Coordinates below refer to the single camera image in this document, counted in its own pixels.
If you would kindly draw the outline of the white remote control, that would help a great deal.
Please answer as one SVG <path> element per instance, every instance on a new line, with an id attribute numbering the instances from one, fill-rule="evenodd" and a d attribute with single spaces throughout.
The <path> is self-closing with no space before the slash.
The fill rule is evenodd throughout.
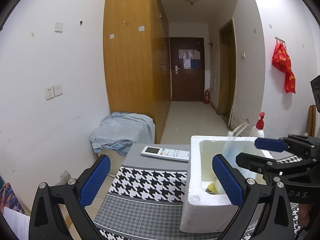
<path id="1" fill-rule="evenodd" d="M 189 151 L 184 150 L 174 150 L 156 146 L 145 146 L 141 154 L 147 157 L 158 159 L 188 162 L 190 153 Z"/>

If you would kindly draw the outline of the yellow foam net sleeve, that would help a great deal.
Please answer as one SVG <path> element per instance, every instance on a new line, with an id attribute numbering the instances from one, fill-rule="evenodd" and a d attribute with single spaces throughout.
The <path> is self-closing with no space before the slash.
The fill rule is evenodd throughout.
<path id="1" fill-rule="evenodd" d="M 209 193 L 209 194 L 217 194 L 217 189 L 216 189 L 216 187 L 215 187 L 214 182 L 210 183 L 210 184 L 207 186 L 206 192 Z"/>

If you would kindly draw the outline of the wooden wardrobe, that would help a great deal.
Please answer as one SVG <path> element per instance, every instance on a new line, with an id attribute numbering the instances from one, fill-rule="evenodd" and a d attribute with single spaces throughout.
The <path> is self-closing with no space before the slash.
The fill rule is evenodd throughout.
<path id="1" fill-rule="evenodd" d="M 145 114 L 161 142 L 171 104 L 169 25 L 161 0 L 105 0 L 104 70 L 111 112 Z"/>

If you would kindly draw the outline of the dark brown entrance door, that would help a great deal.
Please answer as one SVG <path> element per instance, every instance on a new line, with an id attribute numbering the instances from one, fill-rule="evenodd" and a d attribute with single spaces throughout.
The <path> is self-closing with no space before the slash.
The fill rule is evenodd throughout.
<path id="1" fill-rule="evenodd" d="M 204 98 L 204 39 L 171 37 L 172 101 L 201 102 Z"/>

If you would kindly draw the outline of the white foam tube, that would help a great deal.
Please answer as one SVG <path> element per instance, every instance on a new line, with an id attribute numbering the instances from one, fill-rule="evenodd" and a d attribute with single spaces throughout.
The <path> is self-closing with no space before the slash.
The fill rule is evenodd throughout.
<path id="1" fill-rule="evenodd" d="M 214 181 L 214 185 L 215 185 L 215 188 L 216 188 L 216 191 L 217 191 L 217 194 L 226 194 L 220 181 L 218 179 L 216 179 Z"/>

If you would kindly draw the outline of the light blue cloth heap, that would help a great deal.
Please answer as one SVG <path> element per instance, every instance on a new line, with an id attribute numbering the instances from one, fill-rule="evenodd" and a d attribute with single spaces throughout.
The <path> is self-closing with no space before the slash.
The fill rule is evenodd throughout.
<path id="1" fill-rule="evenodd" d="M 144 114 L 114 112 L 103 119 L 91 136 L 95 153 L 113 150 L 127 156 L 133 144 L 153 144 L 156 126 L 153 119 Z"/>

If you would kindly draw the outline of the white red pump bottle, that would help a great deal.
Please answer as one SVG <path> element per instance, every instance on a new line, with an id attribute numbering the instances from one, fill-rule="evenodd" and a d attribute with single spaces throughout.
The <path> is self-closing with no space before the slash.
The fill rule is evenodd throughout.
<path id="1" fill-rule="evenodd" d="M 264 117 L 265 113 L 260 112 L 259 119 L 256 125 L 251 129 L 249 136 L 250 137 L 257 137 L 257 138 L 264 138 Z"/>

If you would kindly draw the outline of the red fire extinguisher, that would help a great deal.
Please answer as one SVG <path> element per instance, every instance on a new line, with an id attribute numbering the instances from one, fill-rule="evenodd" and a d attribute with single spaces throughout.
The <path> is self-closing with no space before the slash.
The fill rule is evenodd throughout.
<path id="1" fill-rule="evenodd" d="M 210 90 L 209 89 L 207 89 L 207 90 L 205 90 L 205 92 L 204 92 L 204 103 L 205 104 L 210 104 Z"/>

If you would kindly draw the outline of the wall socket pair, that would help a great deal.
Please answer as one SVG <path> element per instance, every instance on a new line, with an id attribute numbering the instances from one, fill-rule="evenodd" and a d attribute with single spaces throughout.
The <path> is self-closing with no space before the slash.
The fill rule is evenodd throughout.
<path id="1" fill-rule="evenodd" d="M 61 84 L 54 85 L 44 89 L 44 97 L 46 100 L 53 99 L 63 94 L 63 87 Z"/>

